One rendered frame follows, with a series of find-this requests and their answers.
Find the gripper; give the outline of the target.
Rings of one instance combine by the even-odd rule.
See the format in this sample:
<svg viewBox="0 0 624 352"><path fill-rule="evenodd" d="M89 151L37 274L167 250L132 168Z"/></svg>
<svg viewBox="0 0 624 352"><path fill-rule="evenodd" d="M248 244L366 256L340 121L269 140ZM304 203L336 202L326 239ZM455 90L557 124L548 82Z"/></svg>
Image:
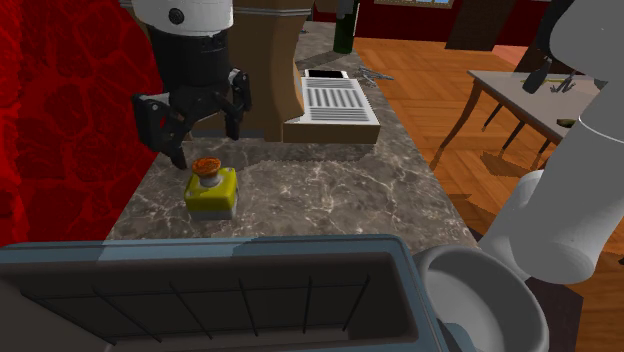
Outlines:
<svg viewBox="0 0 624 352"><path fill-rule="evenodd" d="M147 26L163 92L132 96L140 141L168 156L180 170L187 168L182 142L195 123L216 112L225 113L226 136L240 138L244 113L252 108L250 80L229 61L228 30L184 36ZM232 90L232 101L227 94Z"/></svg>

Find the brown coffee machine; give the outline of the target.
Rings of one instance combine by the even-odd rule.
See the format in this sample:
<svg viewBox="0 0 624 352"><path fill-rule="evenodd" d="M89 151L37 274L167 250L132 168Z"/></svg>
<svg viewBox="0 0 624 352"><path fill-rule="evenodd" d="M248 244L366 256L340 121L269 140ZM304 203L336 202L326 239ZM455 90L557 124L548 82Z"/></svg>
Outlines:
<svg viewBox="0 0 624 352"><path fill-rule="evenodd" d="M316 1L330 13L339 0L233 0L230 62L251 78L252 109L243 138L267 142L374 144L380 124L359 83L301 75L299 32Z"/></svg>

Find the yellow box with red button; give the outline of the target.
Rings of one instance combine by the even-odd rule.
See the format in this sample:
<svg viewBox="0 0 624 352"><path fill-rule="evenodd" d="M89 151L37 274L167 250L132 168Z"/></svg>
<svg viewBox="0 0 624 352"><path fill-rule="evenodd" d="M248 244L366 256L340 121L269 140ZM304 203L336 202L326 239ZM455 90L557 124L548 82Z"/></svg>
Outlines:
<svg viewBox="0 0 624 352"><path fill-rule="evenodd" d="M194 221L232 220L238 203L236 170L223 167L216 157L196 159L184 201Z"/></svg>

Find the dark green bottle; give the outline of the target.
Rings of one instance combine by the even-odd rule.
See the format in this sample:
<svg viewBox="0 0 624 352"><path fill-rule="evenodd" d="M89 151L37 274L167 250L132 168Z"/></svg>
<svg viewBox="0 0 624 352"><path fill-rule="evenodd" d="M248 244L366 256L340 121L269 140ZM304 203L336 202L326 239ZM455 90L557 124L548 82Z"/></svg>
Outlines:
<svg viewBox="0 0 624 352"><path fill-rule="evenodd" d="M333 43L336 53L352 52L359 4L360 0L338 0Z"/></svg>

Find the grey metal utensil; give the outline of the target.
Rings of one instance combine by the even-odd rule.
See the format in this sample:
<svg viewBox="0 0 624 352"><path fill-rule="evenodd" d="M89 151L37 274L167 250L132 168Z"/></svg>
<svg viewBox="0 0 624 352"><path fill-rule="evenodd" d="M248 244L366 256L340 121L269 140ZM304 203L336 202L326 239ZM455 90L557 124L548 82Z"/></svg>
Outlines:
<svg viewBox="0 0 624 352"><path fill-rule="evenodd" d="M374 71L363 65L358 67L358 71L354 74L354 78L359 83L363 83L365 86L369 87L376 87L378 80L393 80L392 76Z"/></svg>

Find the blue-grey toaster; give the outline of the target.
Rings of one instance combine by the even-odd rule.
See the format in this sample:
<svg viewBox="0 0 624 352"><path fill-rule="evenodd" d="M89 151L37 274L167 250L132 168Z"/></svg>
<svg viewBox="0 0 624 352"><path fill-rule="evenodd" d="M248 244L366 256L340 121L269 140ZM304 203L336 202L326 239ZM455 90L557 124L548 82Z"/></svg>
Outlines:
<svg viewBox="0 0 624 352"><path fill-rule="evenodd" d="M0 248L0 352L449 352L392 235Z"/></svg>

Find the grey table with brown legs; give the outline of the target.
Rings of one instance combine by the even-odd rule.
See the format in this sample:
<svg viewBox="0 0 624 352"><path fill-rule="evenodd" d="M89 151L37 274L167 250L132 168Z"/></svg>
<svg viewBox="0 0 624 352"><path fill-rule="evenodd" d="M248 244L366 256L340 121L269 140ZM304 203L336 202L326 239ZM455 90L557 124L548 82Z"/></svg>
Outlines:
<svg viewBox="0 0 624 352"><path fill-rule="evenodd" d="M468 70L467 74L473 78L469 99L460 118L441 143L434 160L430 163L432 169L442 155L445 147L457 135L474 110L479 97L486 93L501 106L510 111L519 123L505 142L505 150L524 126L530 126L539 132L546 142L542 145L535 163L543 151L550 145L559 145L568 130L556 123L557 119L576 119L591 100L599 93L594 80L588 76L575 76L574 86L566 93L553 93L550 87L566 78L564 74L549 74L550 83L544 84L536 93L525 92L521 85L528 77L528 73Z"/></svg>

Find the black bottle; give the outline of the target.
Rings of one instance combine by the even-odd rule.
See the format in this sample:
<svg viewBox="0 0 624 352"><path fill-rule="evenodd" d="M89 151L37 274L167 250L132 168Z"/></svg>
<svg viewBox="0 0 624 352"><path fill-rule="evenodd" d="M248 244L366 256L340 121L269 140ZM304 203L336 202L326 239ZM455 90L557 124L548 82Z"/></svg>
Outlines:
<svg viewBox="0 0 624 352"><path fill-rule="evenodd" d="M534 94L543 85L545 79L547 78L551 64L552 59L550 57L546 57L542 66L538 70L530 73L526 78L522 85L523 90L529 94Z"/></svg>

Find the dark small tool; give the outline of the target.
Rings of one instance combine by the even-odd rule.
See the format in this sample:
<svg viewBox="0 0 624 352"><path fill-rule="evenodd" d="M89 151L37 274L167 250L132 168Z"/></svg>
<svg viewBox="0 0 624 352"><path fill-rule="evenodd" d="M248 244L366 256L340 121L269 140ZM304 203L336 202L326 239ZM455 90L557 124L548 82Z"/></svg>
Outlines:
<svg viewBox="0 0 624 352"><path fill-rule="evenodd" d="M552 93L566 93L571 90L575 83L573 82L576 72L572 71L558 86L552 86L550 88Z"/></svg>

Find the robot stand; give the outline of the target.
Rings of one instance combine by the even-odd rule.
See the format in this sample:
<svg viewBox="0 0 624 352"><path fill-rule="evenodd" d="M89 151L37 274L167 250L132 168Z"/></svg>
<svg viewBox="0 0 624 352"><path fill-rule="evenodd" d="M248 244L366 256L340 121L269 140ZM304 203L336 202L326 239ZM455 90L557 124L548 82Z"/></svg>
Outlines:
<svg viewBox="0 0 624 352"><path fill-rule="evenodd" d="M549 352L575 352L584 298L561 284L529 278L525 284L541 306L550 334Z"/></svg>

